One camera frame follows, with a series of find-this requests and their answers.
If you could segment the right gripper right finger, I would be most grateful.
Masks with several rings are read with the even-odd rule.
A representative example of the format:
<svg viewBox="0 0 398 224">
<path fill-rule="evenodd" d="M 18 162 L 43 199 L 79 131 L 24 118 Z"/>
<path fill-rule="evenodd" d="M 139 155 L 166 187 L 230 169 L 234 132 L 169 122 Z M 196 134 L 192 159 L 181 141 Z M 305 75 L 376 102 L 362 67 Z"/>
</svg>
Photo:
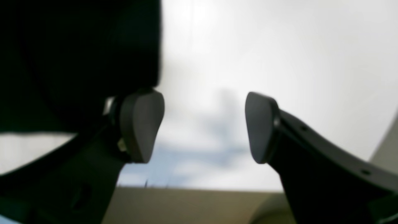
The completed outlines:
<svg viewBox="0 0 398 224">
<path fill-rule="evenodd" d="M 340 149 L 277 102 L 249 92 L 250 151 L 280 176 L 297 224 L 396 224 L 397 175 Z"/>
</svg>

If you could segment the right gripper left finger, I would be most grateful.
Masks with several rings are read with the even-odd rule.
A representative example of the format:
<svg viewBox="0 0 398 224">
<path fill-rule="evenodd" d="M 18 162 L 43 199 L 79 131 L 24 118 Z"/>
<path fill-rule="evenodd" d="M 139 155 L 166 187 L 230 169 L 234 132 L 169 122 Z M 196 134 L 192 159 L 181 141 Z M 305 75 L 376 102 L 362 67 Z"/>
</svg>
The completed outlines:
<svg viewBox="0 0 398 224">
<path fill-rule="evenodd" d="M 1 175 L 1 215 L 23 224 L 100 224 L 125 164 L 150 161 L 164 111 L 156 90 L 117 97 L 95 125 Z"/>
</svg>

